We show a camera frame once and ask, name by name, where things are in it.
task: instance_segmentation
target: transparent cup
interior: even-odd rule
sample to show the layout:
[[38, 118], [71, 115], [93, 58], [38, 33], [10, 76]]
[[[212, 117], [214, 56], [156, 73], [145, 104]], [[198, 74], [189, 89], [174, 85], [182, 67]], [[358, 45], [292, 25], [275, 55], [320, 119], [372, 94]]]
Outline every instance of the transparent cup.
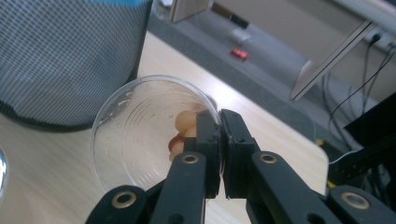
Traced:
[[177, 115], [205, 109], [219, 124], [213, 101], [177, 77], [141, 77], [113, 93], [96, 116], [91, 138], [92, 166], [104, 192], [121, 185], [147, 190], [164, 180]]

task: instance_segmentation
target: plastic cup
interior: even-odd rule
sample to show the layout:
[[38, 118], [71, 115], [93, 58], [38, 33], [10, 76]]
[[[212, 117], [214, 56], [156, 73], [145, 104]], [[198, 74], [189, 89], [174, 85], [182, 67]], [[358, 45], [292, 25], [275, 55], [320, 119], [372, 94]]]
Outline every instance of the plastic cup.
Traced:
[[168, 143], [178, 133], [177, 115], [204, 109], [219, 124], [213, 102], [177, 77], [141, 77], [113, 93], [92, 128], [92, 166], [101, 188], [147, 190], [164, 180], [171, 165]]

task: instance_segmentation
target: gray mesh basket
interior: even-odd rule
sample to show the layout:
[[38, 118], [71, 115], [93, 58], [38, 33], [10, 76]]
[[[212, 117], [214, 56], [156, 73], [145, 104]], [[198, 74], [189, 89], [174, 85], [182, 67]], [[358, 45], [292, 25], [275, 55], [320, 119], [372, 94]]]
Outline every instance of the gray mesh basket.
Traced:
[[0, 111], [30, 123], [92, 124], [136, 77], [151, 1], [0, 0]]

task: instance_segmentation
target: beige desk surface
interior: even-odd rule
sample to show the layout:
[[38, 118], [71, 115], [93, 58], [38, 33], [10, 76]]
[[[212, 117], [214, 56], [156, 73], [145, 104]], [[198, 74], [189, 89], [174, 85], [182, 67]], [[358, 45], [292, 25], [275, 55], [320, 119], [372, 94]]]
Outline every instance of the beige desk surface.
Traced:
[[[182, 77], [212, 96], [218, 108], [240, 113], [262, 150], [280, 154], [311, 189], [324, 193], [328, 160], [319, 147], [148, 33], [139, 76], [155, 74]], [[0, 148], [10, 168], [0, 210], [12, 211], [0, 222], [84, 223], [104, 195], [92, 174], [90, 137], [91, 130], [45, 133], [0, 115]], [[206, 223], [248, 223], [244, 202], [227, 201], [221, 192], [206, 205]]]

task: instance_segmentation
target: power outlet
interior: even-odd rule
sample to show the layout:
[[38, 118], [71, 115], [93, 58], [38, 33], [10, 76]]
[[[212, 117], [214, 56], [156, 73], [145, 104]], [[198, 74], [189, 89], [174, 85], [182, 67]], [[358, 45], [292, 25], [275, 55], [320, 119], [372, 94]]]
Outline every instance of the power outlet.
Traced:
[[364, 37], [364, 40], [370, 42], [374, 35], [381, 35], [381, 39], [379, 39], [374, 46], [379, 49], [388, 52], [391, 46], [396, 47], [396, 35], [392, 35], [387, 30], [376, 26], [367, 36]]

